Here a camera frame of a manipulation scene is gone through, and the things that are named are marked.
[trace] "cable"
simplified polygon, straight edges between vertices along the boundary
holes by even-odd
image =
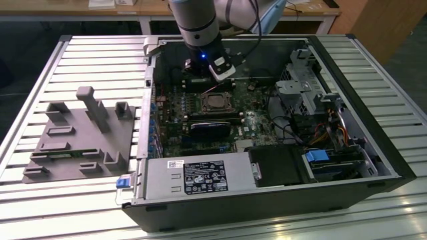
[[[269,107],[270,107],[270,98],[273,96],[274,89],[275,89],[275,86],[271,86],[271,88],[270,88],[270,90],[267,92],[266,108],[267,108],[267,118],[269,118],[269,120],[273,120],[273,118],[270,117]]]
[[[329,136],[329,133],[326,132],[326,133],[323,133],[323,135],[322,135],[321,137],[318,137],[315,140],[313,140],[309,144],[310,144],[310,145],[314,145],[315,143],[326,140],[329,137],[330,137],[330,136]]]
[[[259,1],[258,0],[249,0],[249,2],[251,3],[254,12],[255,12],[255,22],[254,24],[258,23],[258,41],[255,43],[255,45],[253,46],[253,48],[247,51],[247,53],[243,55],[243,58],[246,59],[250,54],[254,52],[254,50],[257,49],[257,47],[261,45],[262,42],[262,20],[261,20],[261,9],[259,9]]]
[[[219,85],[222,85],[223,83],[225,83],[225,82],[219,83],[218,85],[215,85],[214,87],[211,87],[209,90],[206,90],[206,92],[205,92],[205,93],[202,93],[202,94],[201,94],[201,96],[202,96],[203,94],[206,94],[206,93],[211,92],[214,89],[217,89],[217,88],[218,88],[218,86],[219,86]]]
[[[289,117],[289,116],[275,116],[273,119],[271,119],[271,121],[274,121],[275,119],[285,119],[285,120],[291,120],[291,118]]]
[[[345,144],[349,146],[349,133],[347,133],[347,130],[342,126],[339,126],[338,129],[342,131],[342,138],[345,140]]]
[[[318,137],[318,130],[319,130],[319,127],[323,126],[323,124],[325,124],[325,123],[319,123],[318,126],[315,126],[315,129],[314,129],[314,137]]]
[[[287,7],[287,6],[286,6],[285,8],[286,8],[286,9],[290,9],[290,10],[293,10],[293,11],[295,11],[295,12],[301,13],[301,14],[303,13],[303,11],[302,11],[302,10],[295,10],[294,8],[290,8],[290,7]]]
[[[298,21],[299,21],[299,18],[301,18],[301,12],[303,12],[303,11],[299,11],[298,9],[297,9],[297,5],[291,2],[291,1],[287,1],[290,4],[293,4],[294,5],[294,10],[295,10],[295,12],[297,12],[297,20],[295,20],[295,24],[294,24],[294,34],[297,33],[297,24],[298,24]]]
[[[275,121],[273,121],[273,124],[277,126],[278,129],[282,130],[283,133],[290,134],[290,135],[294,137],[295,141],[297,141],[299,144],[307,146],[307,144],[306,144],[305,141],[301,139],[301,137],[299,137],[294,132],[291,132],[290,130],[286,129],[287,126],[282,127]]]

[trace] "blue tab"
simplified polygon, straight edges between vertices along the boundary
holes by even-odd
[[[310,152],[306,153],[306,158],[309,162],[330,160],[330,156],[326,150],[311,150]]]
[[[131,187],[131,178],[119,178],[115,182],[115,188],[117,189],[126,189]]]

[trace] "motherboard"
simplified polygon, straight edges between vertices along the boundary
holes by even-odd
[[[193,79],[187,85],[161,90],[157,104],[163,157],[235,153],[277,144],[266,108],[269,86],[250,79],[222,84],[203,81]]]

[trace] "slotted aluminum table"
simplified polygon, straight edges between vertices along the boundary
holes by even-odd
[[[85,107],[79,86],[106,106],[145,94],[146,36],[74,36],[58,43],[0,147],[0,239],[390,239],[427,232],[427,118],[357,39],[319,36],[341,70],[409,162],[418,179],[349,209],[229,225],[146,233],[117,204],[117,177],[21,183],[49,117],[49,102]],[[137,109],[130,171],[137,167],[142,109]]]

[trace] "power supply label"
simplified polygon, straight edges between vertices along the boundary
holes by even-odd
[[[186,163],[186,194],[206,194],[222,191],[229,191],[225,161]]]

